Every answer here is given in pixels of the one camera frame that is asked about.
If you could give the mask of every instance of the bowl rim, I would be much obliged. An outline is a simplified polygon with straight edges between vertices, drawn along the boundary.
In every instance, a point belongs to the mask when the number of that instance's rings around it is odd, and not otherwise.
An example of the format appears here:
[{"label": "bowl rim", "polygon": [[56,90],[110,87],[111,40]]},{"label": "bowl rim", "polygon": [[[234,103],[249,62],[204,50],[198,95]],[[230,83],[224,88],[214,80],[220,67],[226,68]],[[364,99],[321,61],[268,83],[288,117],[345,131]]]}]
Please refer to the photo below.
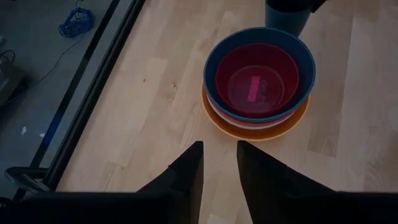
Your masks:
[{"label": "bowl rim", "polygon": [[[219,94],[219,96],[221,97],[221,99],[222,99],[223,101],[225,101],[225,103],[226,103],[230,108],[234,109],[235,112],[236,112],[236,113],[239,113],[239,114],[246,114],[246,115],[249,114],[250,116],[269,116],[270,114],[273,114],[273,113],[277,112],[279,109],[281,109],[281,107],[285,106],[285,105],[293,98],[295,92],[297,91],[297,88],[299,87],[300,75],[299,75],[299,68],[297,68],[296,62],[294,61],[294,59],[292,58],[292,56],[290,56],[284,49],[282,49],[282,48],[280,48],[280,47],[278,47],[278,46],[272,45],[272,44],[268,44],[268,43],[250,43],[250,44],[245,44],[245,45],[241,45],[241,46],[239,46],[239,47],[236,47],[236,48],[233,49],[232,51],[228,52],[228,54],[225,55],[225,57],[224,57],[223,59],[221,59],[220,64],[219,64],[219,67],[221,66],[221,63],[223,63],[223,61],[224,61],[233,51],[238,50],[238,49],[241,48],[241,47],[247,47],[248,45],[259,45],[259,44],[260,44],[260,45],[266,45],[266,46],[268,46],[268,47],[270,47],[270,48],[274,48],[274,49],[280,51],[281,53],[283,53],[285,56],[287,56],[287,58],[289,59],[289,62],[292,63],[292,65],[294,66],[294,70],[295,70],[295,72],[294,72],[294,74],[295,74],[294,77],[295,77],[295,79],[296,79],[297,81],[295,82],[295,86],[294,86],[294,89],[292,90],[292,94],[291,94],[290,96],[288,96],[287,100],[283,100],[283,95],[282,95],[282,96],[281,96],[282,98],[280,99],[280,103],[279,103],[278,105],[274,106],[273,108],[271,108],[271,109],[270,109],[269,111],[267,111],[267,112],[256,113],[256,112],[243,111],[243,110],[241,110],[241,109],[235,107],[234,105],[232,105],[232,103],[229,102],[229,101],[226,99],[226,96],[223,96],[223,95]],[[216,78],[216,88],[217,88],[217,89],[218,89],[218,86],[219,86],[219,80],[217,79],[217,76],[219,75],[219,73],[218,73],[219,67],[217,68],[216,75],[215,75],[215,78]],[[268,69],[271,70],[271,71],[273,71],[273,72],[275,72],[275,73],[277,73],[277,74],[279,75],[279,73],[278,73],[275,69],[273,69],[273,68],[268,68]]]},{"label": "bowl rim", "polygon": [[[307,91],[305,92],[305,94],[303,95],[302,99],[299,100],[299,101],[298,101],[294,106],[292,106],[290,109],[288,109],[288,110],[286,110],[286,111],[284,111],[284,112],[282,112],[282,113],[279,113],[279,114],[276,114],[276,115],[273,115],[273,116],[269,116],[269,117],[266,117],[266,118],[247,118],[247,117],[244,117],[244,116],[240,116],[240,115],[238,115],[238,114],[234,114],[234,113],[232,113],[232,112],[230,112],[230,111],[224,109],[222,106],[220,106],[220,105],[215,101],[215,99],[213,98],[213,96],[209,93],[208,87],[207,87],[207,83],[206,83],[206,78],[205,78],[206,67],[207,67],[208,62],[209,62],[209,59],[210,59],[210,57],[213,55],[215,49],[217,49],[217,48],[218,48],[223,42],[225,42],[228,38],[230,38],[230,37],[232,37],[232,36],[234,36],[234,35],[240,34],[240,33],[242,33],[242,32],[249,31],[249,30],[271,30],[271,31],[274,31],[274,32],[280,32],[280,33],[283,33],[283,34],[285,34],[285,35],[289,35],[289,36],[292,37],[293,39],[297,40],[302,46],[304,46],[304,49],[305,49],[305,50],[307,51],[307,53],[309,54],[310,59],[311,59],[311,63],[312,63],[312,65],[313,65],[313,67],[314,67],[314,69],[313,69],[313,75],[312,75],[312,79],[311,79],[311,84],[310,84],[309,88],[307,89]],[[207,59],[206,59],[205,69],[203,69],[203,84],[204,84],[204,86],[205,86],[206,95],[210,98],[211,102],[214,103],[215,106],[216,106],[218,109],[222,110],[222,111],[225,112],[227,115],[232,116],[232,117],[235,118],[235,119],[240,119],[240,120],[245,121],[245,122],[265,123],[265,122],[270,122],[270,121],[275,121],[275,120],[277,120],[277,119],[281,119],[282,117],[284,117],[284,116],[288,115],[289,113],[295,111],[295,110],[308,98],[308,96],[309,96],[309,94],[310,94],[310,92],[311,92],[311,89],[313,88],[313,86],[314,86],[314,84],[315,84],[315,75],[316,75],[316,72],[317,72],[317,71],[316,71],[315,60],[313,59],[313,55],[311,54],[311,51],[308,49],[308,47],[304,44],[304,42],[302,42],[299,38],[295,37],[294,35],[292,35],[292,34],[290,34],[290,33],[288,33],[288,32],[285,32],[285,31],[282,31],[282,30],[279,30],[279,29],[268,28],[268,27],[250,27],[250,28],[243,29],[243,30],[239,30],[239,31],[237,31],[237,32],[234,32],[234,33],[230,34],[229,36],[225,37],[222,41],[218,42],[218,43],[214,46],[214,48],[211,50],[209,56],[208,56]]]}]

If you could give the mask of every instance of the gray floor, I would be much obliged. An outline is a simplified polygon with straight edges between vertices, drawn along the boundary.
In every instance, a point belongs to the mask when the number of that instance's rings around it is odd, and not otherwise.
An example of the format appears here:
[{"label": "gray floor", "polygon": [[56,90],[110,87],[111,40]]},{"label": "gray floor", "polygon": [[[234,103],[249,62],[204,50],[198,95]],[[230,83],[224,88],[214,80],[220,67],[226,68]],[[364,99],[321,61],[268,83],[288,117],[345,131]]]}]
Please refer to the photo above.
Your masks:
[{"label": "gray floor", "polygon": [[15,66],[29,74],[31,88],[17,101],[0,108],[0,197],[12,197],[16,187],[5,179],[8,167],[28,166],[49,128],[76,69],[111,0],[84,0],[80,7],[96,16],[95,28],[66,53],[53,73],[35,85],[64,50],[78,41],[58,33],[75,0],[0,0],[0,35],[12,49]]}]

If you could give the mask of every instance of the sticker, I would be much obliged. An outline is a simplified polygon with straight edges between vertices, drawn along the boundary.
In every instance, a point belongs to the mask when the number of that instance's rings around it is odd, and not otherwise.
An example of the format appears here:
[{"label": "sticker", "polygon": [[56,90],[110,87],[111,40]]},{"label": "sticker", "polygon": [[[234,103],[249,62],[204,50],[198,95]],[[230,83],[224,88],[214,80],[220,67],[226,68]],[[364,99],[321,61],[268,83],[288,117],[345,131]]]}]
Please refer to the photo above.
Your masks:
[{"label": "sticker", "polygon": [[26,129],[26,127],[24,126],[24,127],[22,128],[21,135],[24,135],[24,134],[26,133],[26,131],[27,131],[27,129]]},{"label": "sticker", "polygon": [[254,102],[256,100],[257,92],[259,90],[259,85],[260,85],[260,77],[259,76],[251,77],[248,102]]}]

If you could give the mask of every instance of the black metal frame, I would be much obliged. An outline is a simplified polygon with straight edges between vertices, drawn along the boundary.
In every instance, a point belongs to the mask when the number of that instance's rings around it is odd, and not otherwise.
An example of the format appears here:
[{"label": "black metal frame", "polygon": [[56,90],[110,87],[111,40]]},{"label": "black metal frame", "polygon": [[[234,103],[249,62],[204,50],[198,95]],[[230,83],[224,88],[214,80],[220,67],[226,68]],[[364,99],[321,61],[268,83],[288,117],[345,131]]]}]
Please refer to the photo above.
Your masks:
[{"label": "black metal frame", "polygon": [[[76,71],[75,77],[73,78],[71,85],[69,86],[57,112],[60,110],[65,112],[70,99],[76,90],[77,84],[79,83],[80,78],[85,71],[88,63],[87,61],[91,58],[93,51],[102,35],[102,32],[108,24],[110,17],[113,15],[113,12],[119,1],[120,0],[113,0],[111,3],[106,15],[104,16],[104,20],[99,25],[97,32],[93,37],[93,40],[91,41],[90,46],[88,47],[86,54],[83,57],[83,60]],[[119,57],[124,43],[126,42],[144,3],[145,0],[134,0],[133,4],[130,5],[130,8],[128,9],[127,14],[122,21],[122,24],[109,48],[109,51],[95,75],[93,84],[88,89],[83,103],[73,119],[71,128],[68,130],[65,138],[63,139],[63,142],[61,143],[61,146],[58,149],[50,167],[48,169],[39,168],[40,162],[42,161],[48,147],[48,145],[41,144],[29,167],[11,167],[6,171],[6,177],[20,187],[14,197],[14,201],[18,201],[23,198],[27,190],[33,192],[54,191],[57,188],[57,185],[62,178],[63,172],[65,171],[67,164],[75,150],[91,112],[93,111],[95,104],[100,97],[102,89],[108,80],[114,64]],[[59,117],[57,117],[57,115],[54,116],[52,124],[53,123],[57,123],[56,126],[59,124]]]}]

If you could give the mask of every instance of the pink bowl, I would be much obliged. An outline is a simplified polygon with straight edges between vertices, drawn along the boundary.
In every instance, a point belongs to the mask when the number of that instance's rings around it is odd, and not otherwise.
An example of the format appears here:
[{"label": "pink bowl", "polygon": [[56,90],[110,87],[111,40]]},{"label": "pink bowl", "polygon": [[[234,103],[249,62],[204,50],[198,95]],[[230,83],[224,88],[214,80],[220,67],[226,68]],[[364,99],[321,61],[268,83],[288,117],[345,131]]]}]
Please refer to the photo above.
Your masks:
[{"label": "pink bowl", "polygon": [[291,117],[294,114],[294,111],[293,111],[290,114],[288,114],[288,115],[284,116],[283,118],[278,119],[276,121],[264,122],[264,123],[250,123],[250,122],[240,121],[238,119],[235,119],[235,118],[232,118],[232,117],[228,116],[224,112],[218,110],[213,105],[213,103],[211,102],[210,99],[208,99],[208,101],[209,101],[210,106],[213,108],[214,112],[216,112],[216,114],[218,116],[220,116],[220,118],[222,118],[223,120],[225,120],[229,124],[232,124],[233,126],[236,126],[238,128],[247,129],[247,130],[260,130],[260,129],[266,129],[266,128],[273,127],[275,125],[278,125],[278,124],[284,122],[285,120],[287,120],[289,117]]},{"label": "pink bowl", "polygon": [[292,57],[271,44],[253,43],[235,48],[216,72],[219,96],[242,116],[272,116],[293,97],[299,72]]}]

